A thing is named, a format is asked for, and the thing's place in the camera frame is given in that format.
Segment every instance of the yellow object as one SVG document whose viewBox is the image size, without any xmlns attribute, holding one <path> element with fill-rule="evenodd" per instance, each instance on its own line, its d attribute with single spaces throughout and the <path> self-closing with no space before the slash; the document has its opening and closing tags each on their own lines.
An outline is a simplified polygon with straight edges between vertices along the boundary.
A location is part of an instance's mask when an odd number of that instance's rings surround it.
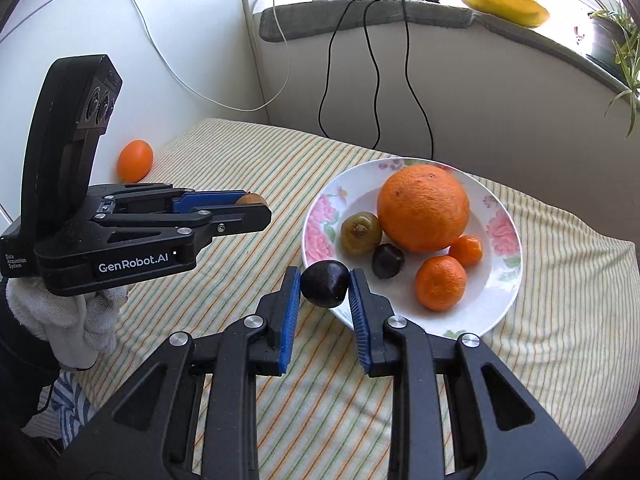
<svg viewBox="0 0 640 480">
<path fill-rule="evenodd" d="M 549 12 L 534 0 L 462 0 L 465 5 L 523 27 L 539 27 Z"/>
</svg>

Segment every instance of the gray window sill mat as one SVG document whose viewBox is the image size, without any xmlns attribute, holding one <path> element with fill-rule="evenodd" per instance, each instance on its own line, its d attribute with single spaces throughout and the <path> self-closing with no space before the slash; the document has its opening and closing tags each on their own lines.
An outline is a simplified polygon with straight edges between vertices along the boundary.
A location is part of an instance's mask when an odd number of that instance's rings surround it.
<svg viewBox="0 0 640 480">
<path fill-rule="evenodd" d="M 348 1 L 328 0 L 277 6 L 278 21 L 287 41 L 333 33 Z M 345 14 L 339 30 L 362 27 L 364 8 L 370 1 L 356 0 Z M 626 86 L 620 81 L 577 52 L 533 30 L 490 14 L 463 7 L 449 7 L 417 1 L 406 2 L 406 13 L 407 20 L 417 25 L 447 28 L 469 28 L 474 24 L 482 25 L 494 34 L 530 46 L 575 66 L 616 93 L 626 89 Z M 380 0 L 367 11 L 367 25 L 384 25 L 395 22 L 403 22 L 402 5 L 399 0 Z M 262 12 L 258 33 L 264 41 L 269 43 L 282 42 L 271 7 Z"/>
</svg>

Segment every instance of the kiwi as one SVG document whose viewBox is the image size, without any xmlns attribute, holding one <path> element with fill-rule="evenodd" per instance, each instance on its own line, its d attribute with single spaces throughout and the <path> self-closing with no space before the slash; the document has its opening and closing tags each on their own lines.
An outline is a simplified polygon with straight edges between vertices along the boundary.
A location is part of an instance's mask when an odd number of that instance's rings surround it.
<svg viewBox="0 0 640 480">
<path fill-rule="evenodd" d="M 236 201 L 236 205 L 245 204 L 264 204 L 265 206 L 269 206 L 269 204 L 267 204 L 267 201 L 257 193 L 244 194 Z"/>
<path fill-rule="evenodd" d="M 340 244 L 347 254 L 370 253 L 382 240 L 382 228 L 378 217 L 368 211 L 360 211 L 342 222 Z"/>
</svg>

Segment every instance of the black plum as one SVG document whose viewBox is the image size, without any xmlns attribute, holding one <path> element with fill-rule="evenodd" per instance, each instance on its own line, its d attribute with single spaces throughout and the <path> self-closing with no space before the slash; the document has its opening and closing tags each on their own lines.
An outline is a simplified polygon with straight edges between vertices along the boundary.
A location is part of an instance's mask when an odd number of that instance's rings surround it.
<svg viewBox="0 0 640 480">
<path fill-rule="evenodd" d="M 394 277 L 404 266 L 404 253 L 391 244 L 376 247 L 371 257 L 371 270 L 381 280 Z"/>
<path fill-rule="evenodd" d="M 349 269 L 335 260 L 321 260 L 309 266 L 300 277 L 300 292 L 315 306 L 340 305 L 349 289 Z"/>
</svg>

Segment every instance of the striped tablecloth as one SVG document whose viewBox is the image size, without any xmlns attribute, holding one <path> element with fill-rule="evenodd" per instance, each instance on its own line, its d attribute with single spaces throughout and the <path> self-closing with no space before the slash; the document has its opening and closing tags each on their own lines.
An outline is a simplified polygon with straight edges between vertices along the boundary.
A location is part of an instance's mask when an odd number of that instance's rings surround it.
<svg viewBox="0 0 640 480">
<path fill-rule="evenodd" d="M 259 234 L 215 238 L 191 272 L 136 285 L 118 345 L 79 375 L 95 407 L 171 332 L 218 332 L 254 311 L 300 266 L 300 231 L 313 197 L 335 175 L 384 153 L 274 126 L 207 120 L 156 156 L 148 182 L 245 189 L 268 200 Z M 575 216 L 480 178 L 504 203 L 524 248 L 515 306 L 484 340 L 592 462 L 628 415 L 640 384 L 640 278 L 634 245 Z M 258 378 L 260 477 L 383 479 L 391 382 L 365 377 L 351 330 L 303 302 L 289 372 Z M 445 428 L 447 410 L 443 410 Z M 204 412 L 200 414 L 198 444 Z M 447 467 L 452 468 L 450 434 Z M 199 468 L 196 450 L 194 467 Z"/>
</svg>

